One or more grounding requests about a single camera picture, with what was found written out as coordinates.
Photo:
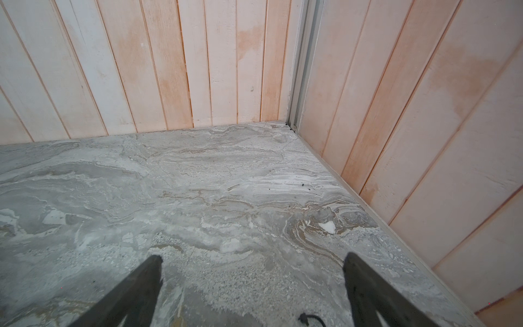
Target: baseboard trim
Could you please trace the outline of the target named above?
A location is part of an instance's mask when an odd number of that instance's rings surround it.
[[[434,284],[443,292],[443,294],[458,308],[458,310],[465,316],[468,322],[473,327],[486,327],[485,324],[474,314],[474,312],[463,303],[458,296],[430,269],[430,267],[418,257],[414,251],[390,228],[390,226],[385,223],[383,219],[374,211],[371,207],[356,193],[352,187],[347,184],[342,177],[332,169],[329,164],[323,160],[323,158],[303,139],[301,136],[296,134],[298,139],[311,151],[312,154],[329,170],[329,172],[338,180],[338,182],[343,185],[343,187],[358,201],[358,203],[363,207],[363,209],[369,214],[372,219],[401,247],[402,251],[406,253],[408,258],[427,275]]]

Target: wood grain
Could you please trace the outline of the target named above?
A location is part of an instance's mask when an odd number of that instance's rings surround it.
[[[3,1],[72,138],[106,135],[89,86],[53,3]]]
[[[434,268],[473,311],[523,285],[522,212],[520,190]]]
[[[325,2],[300,126],[300,135],[320,154],[327,142],[368,7],[368,0]]]
[[[487,327],[513,327],[523,321],[523,288],[507,296],[503,301],[496,303],[477,316]]]
[[[212,126],[207,31],[203,0],[178,0],[195,127]]]
[[[285,61],[281,77],[280,107],[278,120],[286,121],[291,107],[291,92],[294,83],[294,66],[297,64],[300,45],[300,23],[303,12],[303,0],[291,0],[289,23],[287,26],[287,42],[285,45]]]
[[[523,184],[522,71],[520,47],[391,223],[429,266]]]
[[[266,0],[237,0],[238,123],[260,121]]]
[[[278,119],[290,2],[291,0],[267,0],[261,121]]]
[[[58,114],[4,10],[0,10],[0,86],[35,141],[68,139]]]
[[[191,128],[189,85],[178,7],[172,0],[142,0],[167,129]]]
[[[236,124],[236,1],[205,0],[204,4],[212,124]]]
[[[342,172],[356,192],[361,192],[458,2],[414,2]]]
[[[32,142],[31,136],[0,89],[0,144]]]
[[[96,0],[55,0],[109,134],[135,133]]]
[[[138,132],[166,129],[140,0],[98,0]]]
[[[520,1],[464,0],[362,198],[390,222],[523,38]]]
[[[411,7],[411,0],[373,0],[361,30],[323,159],[341,174]]]

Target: marble countertop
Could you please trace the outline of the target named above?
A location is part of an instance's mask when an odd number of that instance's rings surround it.
[[[349,251],[469,325],[279,122],[2,146],[0,227],[1,325],[66,326],[159,254],[153,326],[352,326]]]

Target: wood plank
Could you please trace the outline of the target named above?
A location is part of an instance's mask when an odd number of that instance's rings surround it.
[[[55,0],[109,134],[135,133],[96,0]]]
[[[0,10],[0,86],[35,141],[68,139],[40,77]]]
[[[138,132],[167,125],[140,0],[98,0]]]
[[[523,285],[522,212],[520,190],[434,268],[473,311]]]
[[[342,178],[361,192],[458,0],[415,1],[361,126]]]
[[[278,119],[290,2],[291,0],[267,0],[261,121]]]
[[[178,6],[172,0],[142,0],[142,4],[167,129],[192,128]]]
[[[429,266],[523,184],[522,71],[520,47],[391,223]]]
[[[487,327],[513,327],[523,321],[523,288],[503,301],[481,311],[477,316]]]
[[[69,135],[72,138],[106,135],[82,68],[53,3],[3,2]]]
[[[325,2],[300,126],[300,135],[320,154],[327,142],[368,7],[368,0]]]
[[[32,142],[31,136],[0,89],[0,144]]]
[[[236,2],[238,123],[260,121],[266,0]]]
[[[236,124],[236,0],[205,0],[204,4],[212,124]]]
[[[291,0],[289,22],[287,26],[287,43],[285,45],[285,61],[281,77],[280,107],[278,120],[287,121],[291,108],[291,92],[294,83],[294,66],[297,64],[298,51],[301,41],[300,23],[303,13],[303,0]]]
[[[361,197],[390,222],[523,38],[521,1],[464,0]]]
[[[345,167],[411,3],[411,0],[370,3],[323,151],[323,159],[338,174]]]
[[[212,126],[207,31],[203,0],[178,0],[195,127]]]

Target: black cable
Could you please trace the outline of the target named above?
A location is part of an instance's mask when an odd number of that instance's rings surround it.
[[[327,327],[327,326],[325,325],[325,323],[323,322],[323,320],[322,320],[320,317],[316,316],[315,314],[306,314],[306,313],[304,312],[304,313],[302,313],[302,314],[298,317],[298,320],[301,321],[301,323],[304,323],[305,325],[308,326],[308,325],[309,325],[309,320],[308,320],[308,318],[314,318],[314,319],[318,320],[318,321],[320,322],[320,324],[322,324],[323,327]]]

